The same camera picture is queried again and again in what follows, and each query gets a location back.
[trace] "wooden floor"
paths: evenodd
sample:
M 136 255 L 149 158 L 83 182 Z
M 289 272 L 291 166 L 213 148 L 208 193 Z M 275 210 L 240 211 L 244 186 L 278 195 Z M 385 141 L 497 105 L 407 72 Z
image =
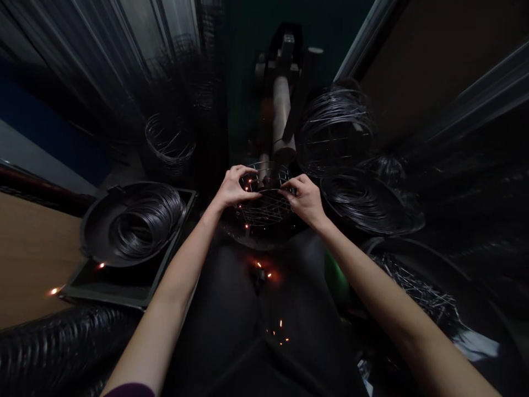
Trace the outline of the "wooden floor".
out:
M 0 329 L 59 312 L 50 296 L 83 261 L 81 219 L 0 193 Z

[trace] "black pants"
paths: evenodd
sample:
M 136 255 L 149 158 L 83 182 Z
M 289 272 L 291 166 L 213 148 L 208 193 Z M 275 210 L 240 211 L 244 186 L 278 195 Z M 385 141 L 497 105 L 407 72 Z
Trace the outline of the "black pants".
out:
M 311 230 L 266 254 L 216 235 L 164 395 L 365 395 L 324 249 Z M 259 295 L 249 275 L 257 261 L 272 274 Z

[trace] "purple sleeve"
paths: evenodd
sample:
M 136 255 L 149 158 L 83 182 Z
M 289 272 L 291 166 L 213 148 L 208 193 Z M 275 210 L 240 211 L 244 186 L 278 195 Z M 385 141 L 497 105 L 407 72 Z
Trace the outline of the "purple sleeve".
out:
M 126 383 L 110 390 L 104 397 L 154 397 L 154 392 L 142 383 Z

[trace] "hand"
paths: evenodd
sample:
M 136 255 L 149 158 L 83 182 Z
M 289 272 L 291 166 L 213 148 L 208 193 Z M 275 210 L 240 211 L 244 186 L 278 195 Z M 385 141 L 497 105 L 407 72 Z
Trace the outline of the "hand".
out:
M 295 196 L 288 190 L 279 190 L 279 193 L 287 198 L 294 212 L 315 229 L 327 219 L 321 205 L 320 189 L 305 174 L 290 179 L 281 186 L 281 189 L 292 187 L 297 191 Z
M 257 170 L 244 165 L 234 165 L 226 171 L 224 180 L 212 203 L 215 203 L 220 210 L 223 210 L 241 201 L 254 200 L 261 197 L 260 193 L 250 193 L 241 188 L 239 180 L 246 174 L 257 174 Z

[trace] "person's left hand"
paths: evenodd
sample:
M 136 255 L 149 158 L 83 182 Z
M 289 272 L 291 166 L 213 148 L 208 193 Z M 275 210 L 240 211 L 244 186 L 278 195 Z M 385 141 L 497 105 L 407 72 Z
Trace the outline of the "person's left hand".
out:
M 234 165 L 228 171 L 212 203 L 221 210 L 245 200 L 261 197 L 260 193 L 250 193 L 241 188 L 239 179 L 245 174 L 257 174 L 257 170 L 244 165 Z

